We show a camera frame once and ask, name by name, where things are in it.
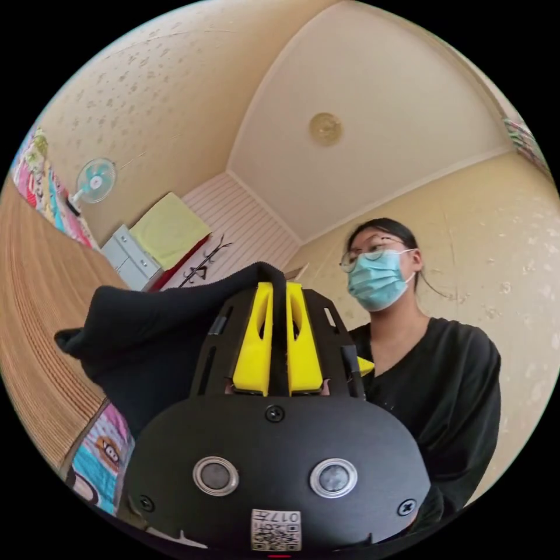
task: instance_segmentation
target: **colorful blanket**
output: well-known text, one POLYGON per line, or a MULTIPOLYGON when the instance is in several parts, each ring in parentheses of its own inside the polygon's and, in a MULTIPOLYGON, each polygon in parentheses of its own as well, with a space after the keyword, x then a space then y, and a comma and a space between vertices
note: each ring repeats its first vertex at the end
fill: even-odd
POLYGON ((116 516, 133 449, 125 419, 109 404, 76 451, 66 484, 87 502, 116 516))
POLYGON ((547 161, 525 122, 521 118, 517 120, 505 118, 503 122, 516 150, 552 179, 547 161))
POLYGON ((99 250, 87 223, 66 206, 67 189, 61 184, 47 158, 44 132, 30 132, 12 163, 11 175, 19 193, 58 230, 87 247, 99 250))

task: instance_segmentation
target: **yellow towel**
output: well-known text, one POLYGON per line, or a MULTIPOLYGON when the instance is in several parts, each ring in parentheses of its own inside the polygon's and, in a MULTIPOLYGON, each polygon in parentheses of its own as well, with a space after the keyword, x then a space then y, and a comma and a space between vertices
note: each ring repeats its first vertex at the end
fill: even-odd
POLYGON ((173 268, 210 228, 174 193, 166 194, 130 233, 164 270, 173 268))

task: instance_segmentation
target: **face mask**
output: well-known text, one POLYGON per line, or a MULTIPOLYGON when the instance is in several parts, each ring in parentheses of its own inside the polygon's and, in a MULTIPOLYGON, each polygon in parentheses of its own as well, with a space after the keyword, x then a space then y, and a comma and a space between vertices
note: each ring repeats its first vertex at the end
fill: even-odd
POLYGON ((376 251, 375 259, 360 255, 356 266, 348 274, 348 292, 369 312, 382 311, 393 305, 407 291, 408 280, 401 272, 401 256, 414 249, 376 251))

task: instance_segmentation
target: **black cloth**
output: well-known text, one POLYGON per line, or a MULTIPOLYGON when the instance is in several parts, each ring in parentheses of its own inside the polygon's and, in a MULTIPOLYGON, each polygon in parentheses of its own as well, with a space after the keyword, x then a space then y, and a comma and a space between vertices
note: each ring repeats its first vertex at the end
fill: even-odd
MULTIPOLYGON (((370 325, 350 335, 358 355, 375 362, 370 325)), ((367 400, 408 428, 432 481, 412 531, 458 512, 480 483, 498 441, 500 368, 500 354, 481 329, 432 318, 402 360, 379 377, 364 377, 367 400)))
POLYGON ((146 293, 101 286, 83 328, 54 338, 80 360, 136 439, 155 416, 188 397, 202 344, 223 304, 259 282, 273 285, 273 329, 285 339, 286 280, 263 262, 192 288, 146 293))

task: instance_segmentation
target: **white dresser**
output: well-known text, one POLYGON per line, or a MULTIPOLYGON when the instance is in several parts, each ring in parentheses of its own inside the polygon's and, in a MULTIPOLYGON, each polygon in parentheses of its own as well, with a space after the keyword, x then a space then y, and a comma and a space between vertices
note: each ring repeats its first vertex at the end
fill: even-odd
POLYGON ((131 290, 147 291, 163 274, 161 266, 140 247, 124 225, 113 233, 101 252, 131 290))

